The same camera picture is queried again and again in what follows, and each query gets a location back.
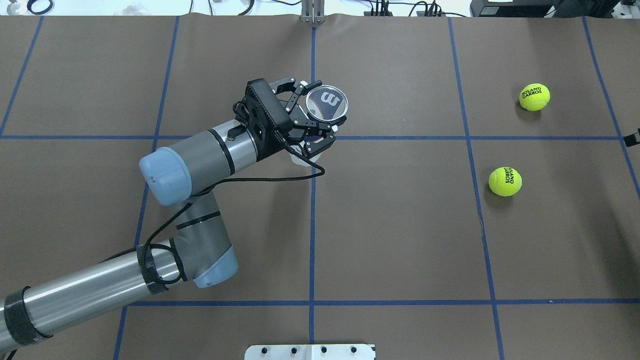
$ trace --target blue tape line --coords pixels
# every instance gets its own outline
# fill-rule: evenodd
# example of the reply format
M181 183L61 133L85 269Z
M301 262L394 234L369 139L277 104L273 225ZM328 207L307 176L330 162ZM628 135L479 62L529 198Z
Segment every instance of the blue tape line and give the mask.
M491 300L317 300L316 306L463 306L491 305Z
M149 185L145 183L145 191L142 193L142 202L140 204L140 213L138 214L138 225L136 226L136 237L133 241L133 246L136 247L140 244L140 235L142 234L142 222L145 218L145 212L147 210L147 197L149 195Z
M0 124L0 135L4 133L4 127L6 126L6 123L9 121L9 114L11 113L11 108L13 107L15 96L18 94L18 89L20 88L22 77L24 76L25 70L27 70L27 65L29 64L29 59L31 58L31 53L33 52L33 48L36 45L36 39L40 34L40 29L42 28L42 23L44 22L44 18L45 18L44 16L40 17L40 20L38 21L38 26L36 27L36 32L33 34L33 39L31 39L31 45L29 46L29 51L27 51L27 56L24 58L24 62L22 63L22 68L20 69L18 80L16 80L15 82L15 86L13 87L13 92L11 93L11 98L9 99L9 105L7 105L6 107L4 118L2 119L2 124Z
M116 338L116 347L113 351L113 360L118 360L120 357L120 345L122 344L122 335L124 333L124 323L127 319L127 307L122 308L120 313L120 325L118 326L118 337Z
M175 49L175 39L178 37L178 26L180 25L180 17L175 17L175 25L173 26L173 36L171 39L171 49L169 50L169 60L166 62L166 72L164 73L164 85L162 87L162 97L160 98L160 108L158 109L158 118L156 121L156 131L154 133L154 143L151 146L151 152L156 151L158 145L158 137L160 135L160 125L162 123L162 115L164 112L164 100L166 99L166 88L169 86L169 75L171 74L171 64L173 63L173 50Z
M14 140L152 140L153 135L2 135Z
M311 28L311 82L316 80L316 31ZM311 168L311 174L315 174L315 168ZM316 312L314 300L316 297L316 179L311 179L311 216L309 227L309 343L316 341Z
M309 343L315 341L315 313L314 301L316 299L316 179L311 179L311 226L309 241Z
M191 135L159 135L160 140L184 140L191 137Z
M579 304L640 304L639 298L629 299L476 299L476 300L159 300L138 301L136 307L248 307L248 306L489 306L489 305L579 305Z
M617 136L470 136L471 140L585 140L585 141L618 141Z
M183 140L191 135L158 135L158 140ZM619 141L617 136L479 136L471 135L471 140L553 140L553 141ZM154 140L155 135L0 135L0 139L13 140ZM466 140L457 135L342 135L338 140Z
M498 305L640 304L640 299L514 299L496 300Z
M308 306L307 300L238 300L238 301L137 301L129 306L220 306L220 307L245 307L245 306Z
M453 64L456 69L456 81L458 83L458 97L460 98L460 111L462 113L462 123L465 126L465 136L467 137L467 152L469 155L469 165L471 166L471 179L474 184L474 193L476 195L476 209L478 217L480 218L480 228L482 230L482 243L484 248L484 264L486 267L486 277L489 282L489 294L491 296L492 310L493 310L493 324L495 326L495 337L498 344L498 354L500 360L504 360L504 349L502 346L502 333L500 331L500 320L498 317L498 307L495 304L495 290L493 287L493 275L491 271L491 260L489 258L489 246L486 242L486 231L484 230L484 218L482 215L482 205L480 204L480 193L478 191L478 183L476 179L476 164L474 162L474 154L471 148L471 136L469 134L469 125L467 122L467 110L465 108L465 96L462 91L462 81L460 79L460 67L458 65L458 54L456 53L456 40L453 34L453 24L451 18L449 21L449 36L451 37L451 51L453 53Z
M342 135L336 136L338 140L464 140L464 136L358 136L358 135Z
M625 141L622 137L622 133L620 132L620 126L618 125L618 119L616 118L616 113L613 111L613 105L611 104L611 100L609 98L609 92L607 91L607 87L604 85L604 79L602 78L602 73L600 72L600 67L598 66L598 60L596 59L596 53L593 50L593 43L591 42L591 34L589 33L589 26L587 25L587 18L582 17L582 25L584 26L584 33L587 36L587 43L589 44L589 50L591 51L591 59L593 60L593 66L596 69L596 74L598 74L598 80L600 81L600 87L602 87L602 93L604 94L604 98L607 101L607 106L609 107L609 114L611 114L611 120L613 120L613 125L616 128L616 134L618 134L618 141L620 142L620 147L622 148L622 153L625 155L625 161L627 162L627 167L629 168L629 174L631 175L631 180L634 182L634 186L636 187L636 194L640 199L640 186L638 186L638 180L636 178L636 172L634 171L634 167L631 164L631 159L629 159L629 154L627 152L627 146L625 145Z

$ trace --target black cable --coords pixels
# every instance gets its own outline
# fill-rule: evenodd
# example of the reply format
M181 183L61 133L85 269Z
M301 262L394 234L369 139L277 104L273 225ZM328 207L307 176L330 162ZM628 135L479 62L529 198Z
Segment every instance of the black cable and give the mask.
M33 11L33 9L31 7L33 6L33 4L36 1L37 0L29 0L27 2L27 10L29 10L29 12L32 13L33 15L44 15L44 14L48 13L53 8L53 0L49 0L49 5L47 6L46 9L42 10L41 12L35 12L35 11Z
M149 249L163 249L163 250L167 250L168 252L171 252L171 254L173 255L173 259L175 260L175 263L178 266L178 270L179 270L180 274L178 276L176 276L175 279L172 279L172 280L164 280L164 279L160 278L160 276L152 275L149 272L149 270L147 269L146 266L141 266L141 269L145 273L145 275L148 278L152 279L154 282L157 282L158 284L171 285L171 284L175 284L176 282L182 280L184 269L183 269L183 266L182 266L182 260L181 260L180 256L178 255L178 252L174 248L168 247L168 246L162 245L162 244L152 244L151 242L153 241L153 239L159 233L162 232L162 230L166 229L169 225L171 225L171 223L175 219L177 219L180 215L182 215L183 212L187 211L191 207L191 205L193 205L193 203L192 202L188 202L185 206L182 207L182 209L178 210L178 212L176 214L174 214L169 220L167 220L164 224L160 225L160 227L158 227L156 229L156 231L154 231L154 233L151 234L151 236L149 236L149 238L142 245L142 254L140 255L140 258L146 259L147 258L147 251Z
M367 1L369 3L371 3L371 0L356 0L356 1ZM415 3L404 3L404 2L395 2L395 1L389 1L389 4L393 5L393 4L398 4L398 5L415 5Z
M100 263L103 263L103 262L109 261L109 260L113 260L115 258L119 258L120 256L126 255L126 254L128 254L130 252L134 252L134 251L136 251L135 247L132 247L131 249L120 251L118 254L112 255L112 256L102 260Z
M268 183L275 183L275 182L280 182L280 181L299 181L299 180L313 179L314 177L322 176L322 175L324 175L326 173L326 171L324 170L324 168L322 166L320 166L317 163L314 163L313 161L305 158L298 151L295 151L291 147L291 145L289 145L287 143L287 141L284 139L284 137L282 136L282 134L280 134L279 131L275 130L274 131L274 135L276 136L276 139L284 146L284 149L289 154L292 154L293 156L297 157L298 159L304 161L307 165L310 165L311 167L314 167L314 168L318 169L319 172L316 172L315 174L311 174L311 175L296 176L296 177L234 177L234 178L224 179L224 180L218 181L217 183L204 188L201 192L195 194L193 197L200 197L200 196L203 196L203 195L207 195L216 186L218 186L220 184L223 184L223 183L238 183L238 182L245 182L245 181L264 181L264 182L268 182Z
M247 7L245 11L239 13L238 16L246 15L248 12L250 12L251 9L253 8L254 3L255 3L255 0L249 0L249 7Z
M457 15L460 17L467 17L466 15L462 15L461 13L451 13L451 12L434 13L432 16L439 16L439 15Z
M411 8L411 11L409 12L409 15L407 15L408 17L411 16L411 14L413 14L413 11L415 10L415 7L420 5L420 4L424 4L424 13L426 13L429 10L429 4L427 4L426 1L418 1L417 3L413 4L413 8Z
M369 2L369 5L371 5L371 15L373 16L373 3L371 2L371 0L366 0Z
M424 13L424 16L432 16L434 13L440 11L442 11L442 8L440 7L440 5L436 4L435 0L433 0L431 6L429 6L429 10Z
M271 0L271 1L273 1L273 2L275 2L275 3L284 4L284 5L290 5L290 6L297 5L297 4L300 4L300 3L302 2L302 0L300 0L300 1L298 1L297 3L293 3L293 4L292 4L292 3L288 3L288 2L286 2L286 1L282 1L282 0Z

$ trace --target silver arm tube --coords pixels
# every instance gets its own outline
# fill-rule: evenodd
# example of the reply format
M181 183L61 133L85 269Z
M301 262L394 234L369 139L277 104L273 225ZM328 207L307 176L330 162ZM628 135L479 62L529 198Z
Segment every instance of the silver arm tube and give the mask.
M169 246L169 241L162 242ZM158 275L179 276L170 252L152 249ZM80 272L27 289L24 304L33 326L42 334L84 322L151 295L138 266L135 252L105 261ZM4 319L4 299L0 302ZM0 354L18 348L4 320L0 320Z
M174 221L178 236L173 239L173 245L182 260L184 275L204 288L232 277L237 271L237 262L213 193L192 200L193 205ZM181 207L182 204L177 204L175 209ZM160 244L171 247L169 240ZM158 276L164 280L180 277L171 252L149 251ZM183 282L169 284L167 288ZM138 254L130 252L27 289L24 307L33 327L49 336L150 295L153 293L142 276ZM3 299L0 302L0 354L28 345L17 343L12 336L5 310Z

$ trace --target tennis ball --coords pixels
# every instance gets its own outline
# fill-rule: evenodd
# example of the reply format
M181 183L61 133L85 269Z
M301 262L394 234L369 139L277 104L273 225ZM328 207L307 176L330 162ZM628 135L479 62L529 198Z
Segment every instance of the tennis ball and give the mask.
M549 89L542 84L531 84L520 92L520 105L529 111L544 108L551 99Z
M489 188L500 196L512 196L522 187L522 177L516 169L499 167L489 176Z

